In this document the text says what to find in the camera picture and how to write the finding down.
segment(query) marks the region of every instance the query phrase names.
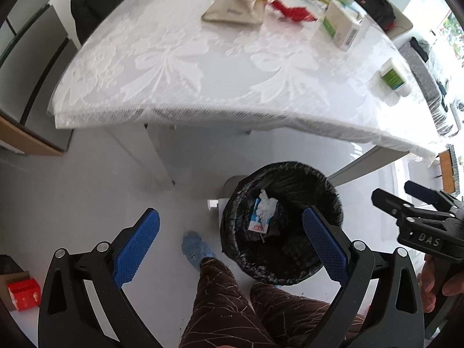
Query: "wooden cabinet edge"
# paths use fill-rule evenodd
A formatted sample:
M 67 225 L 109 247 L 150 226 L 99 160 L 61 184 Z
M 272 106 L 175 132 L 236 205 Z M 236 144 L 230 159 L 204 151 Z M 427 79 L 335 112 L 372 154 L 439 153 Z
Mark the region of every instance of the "wooden cabinet edge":
M 0 140 L 14 146 L 16 149 L 29 155 L 62 156 L 63 152 L 52 148 L 24 132 L 17 126 L 0 116 Z

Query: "metal screw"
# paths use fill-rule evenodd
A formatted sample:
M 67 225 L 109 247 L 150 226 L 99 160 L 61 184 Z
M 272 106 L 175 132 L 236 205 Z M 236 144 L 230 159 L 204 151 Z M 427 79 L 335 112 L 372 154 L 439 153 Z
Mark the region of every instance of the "metal screw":
M 66 251 L 64 251 L 64 249 L 59 249 L 59 250 L 56 250 L 55 257 L 62 258 L 65 254 L 66 254 Z
M 407 251 L 406 251 L 405 249 L 403 249 L 402 247 L 400 247 L 400 248 L 397 250 L 397 252 L 398 252 L 398 255 L 399 255 L 399 256 L 401 256 L 401 257 L 403 257 L 403 258 L 407 257 Z
M 356 250 L 358 251 L 364 251 L 366 250 L 366 245 L 362 241 L 356 241 L 353 243 L 353 246 Z
M 105 252 L 106 250 L 108 250 L 109 247 L 110 245 L 108 244 L 108 242 L 100 242 L 97 246 L 97 251 Z

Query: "blue gripper pad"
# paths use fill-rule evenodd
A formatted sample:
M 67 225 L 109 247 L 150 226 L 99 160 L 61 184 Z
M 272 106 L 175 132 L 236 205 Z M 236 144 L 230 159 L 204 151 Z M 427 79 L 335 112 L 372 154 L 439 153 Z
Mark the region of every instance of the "blue gripper pad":
M 159 216 L 156 210 L 150 211 L 115 258 L 113 279 L 118 288 L 134 278 L 145 254 L 158 235 Z
M 312 208 L 303 212 L 303 228 L 329 277 L 344 286 L 349 278 L 348 258 Z

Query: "black garbage bag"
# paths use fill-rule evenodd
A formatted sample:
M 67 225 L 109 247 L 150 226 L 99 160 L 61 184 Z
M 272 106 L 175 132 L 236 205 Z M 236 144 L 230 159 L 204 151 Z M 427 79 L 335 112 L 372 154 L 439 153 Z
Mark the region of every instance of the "black garbage bag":
M 263 240 L 249 231 L 261 190 L 278 200 Z M 322 267 L 303 230 L 302 213 L 315 205 L 331 225 L 341 226 L 342 204 L 335 188 L 318 170 L 300 162 L 262 167 L 239 182 L 222 215 L 222 251 L 252 278 L 275 285 L 294 285 Z

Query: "person's leg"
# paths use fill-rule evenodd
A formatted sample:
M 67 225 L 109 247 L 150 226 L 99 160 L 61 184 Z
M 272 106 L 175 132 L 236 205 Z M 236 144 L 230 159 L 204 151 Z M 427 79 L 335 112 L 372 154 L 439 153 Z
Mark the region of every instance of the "person's leg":
M 251 288 L 250 299 L 263 326 L 281 347 L 300 347 L 330 306 L 261 282 Z M 363 322 L 362 316 L 356 316 L 345 338 L 354 337 Z
M 205 248 L 206 244 L 198 235 L 193 240 L 200 240 L 202 248 L 195 249 L 197 244 L 183 244 L 182 249 L 194 266 L 201 259 L 200 280 L 192 317 L 179 348 L 222 345 L 235 348 L 278 348 L 240 292 L 232 272 L 216 258 L 202 258 L 202 253 L 210 249 Z

